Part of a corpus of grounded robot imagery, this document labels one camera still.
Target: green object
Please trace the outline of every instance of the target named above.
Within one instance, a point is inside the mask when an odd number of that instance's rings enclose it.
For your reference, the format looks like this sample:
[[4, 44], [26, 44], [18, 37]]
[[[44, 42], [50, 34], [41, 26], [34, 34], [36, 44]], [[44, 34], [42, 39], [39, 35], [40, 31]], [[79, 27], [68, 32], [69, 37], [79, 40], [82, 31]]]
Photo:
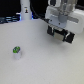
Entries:
[[18, 53], [20, 51], [20, 47], [15, 47], [14, 49], [13, 49], [13, 53]]

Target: white table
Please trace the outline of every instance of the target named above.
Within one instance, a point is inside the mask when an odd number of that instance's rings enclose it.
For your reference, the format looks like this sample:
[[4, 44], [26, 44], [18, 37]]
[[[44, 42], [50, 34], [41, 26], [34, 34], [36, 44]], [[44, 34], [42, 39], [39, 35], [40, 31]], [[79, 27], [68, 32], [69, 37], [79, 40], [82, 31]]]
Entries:
[[[84, 84], [84, 33], [73, 44], [47, 34], [41, 20], [0, 24], [0, 84]], [[15, 60], [12, 50], [22, 49]]]

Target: black cable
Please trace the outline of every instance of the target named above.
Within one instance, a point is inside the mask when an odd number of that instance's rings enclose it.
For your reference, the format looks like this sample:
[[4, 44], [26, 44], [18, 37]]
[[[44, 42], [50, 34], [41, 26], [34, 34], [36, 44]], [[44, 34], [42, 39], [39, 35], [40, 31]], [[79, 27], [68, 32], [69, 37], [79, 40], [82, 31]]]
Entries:
[[31, 6], [31, 8], [32, 8], [32, 11], [33, 11], [34, 14], [36, 15], [36, 17], [38, 17], [38, 18], [40, 18], [40, 19], [42, 19], [42, 20], [44, 20], [45, 22], [48, 23], [48, 21], [49, 21], [48, 19], [42, 18], [41, 16], [39, 16], [39, 15], [35, 12], [35, 10], [34, 10], [34, 8], [33, 8], [33, 6], [32, 6], [31, 0], [30, 0], [30, 6]]

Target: black component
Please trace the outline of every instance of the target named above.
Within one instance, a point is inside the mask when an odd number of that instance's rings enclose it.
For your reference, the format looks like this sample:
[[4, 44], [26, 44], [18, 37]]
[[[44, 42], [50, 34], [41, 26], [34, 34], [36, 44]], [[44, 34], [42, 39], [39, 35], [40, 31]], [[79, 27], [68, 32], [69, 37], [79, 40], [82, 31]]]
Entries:
[[52, 36], [54, 35], [54, 32], [52, 31], [52, 28], [50, 26], [48, 26], [47, 33]]
[[48, 26], [48, 30], [47, 30], [47, 33], [51, 36], [54, 36], [54, 33], [57, 33], [57, 34], [60, 34], [64, 37], [64, 39], [62, 40], [63, 42], [68, 42], [68, 43], [72, 43], [73, 39], [74, 39], [74, 36], [75, 34], [71, 33], [67, 36], [68, 34], [68, 31], [66, 30], [62, 30], [62, 31], [59, 31], [59, 30], [56, 30], [56, 29], [53, 29], [52, 30], [52, 27]]
[[56, 0], [50, 0], [50, 4], [53, 5], [53, 6], [55, 6]]
[[74, 39], [74, 36], [75, 36], [75, 34], [70, 33], [70, 35], [67, 36], [67, 38], [66, 38], [65, 41], [68, 42], [68, 43], [72, 43], [72, 41], [73, 41], [73, 39]]
[[4, 17], [0, 17], [0, 24], [8, 23]]

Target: cable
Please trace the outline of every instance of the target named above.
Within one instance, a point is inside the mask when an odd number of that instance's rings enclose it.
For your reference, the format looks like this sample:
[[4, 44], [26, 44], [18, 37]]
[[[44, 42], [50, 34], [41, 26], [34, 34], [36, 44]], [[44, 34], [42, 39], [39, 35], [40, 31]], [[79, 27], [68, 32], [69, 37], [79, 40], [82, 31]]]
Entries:
[[48, 21], [49, 21], [48, 19], [42, 18], [41, 16], [39, 16], [39, 15], [35, 12], [35, 10], [34, 10], [34, 8], [33, 8], [33, 6], [32, 6], [31, 0], [30, 0], [30, 6], [31, 6], [31, 8], [32, 8], [32, 11], [33, 11], [34, 14], [36, 15], [36, 17], [38, 17], [38, 18], [40, 18], [40, 19], [42, 19], [42, 20], [44, 20], [45, 22], [48, 23]]

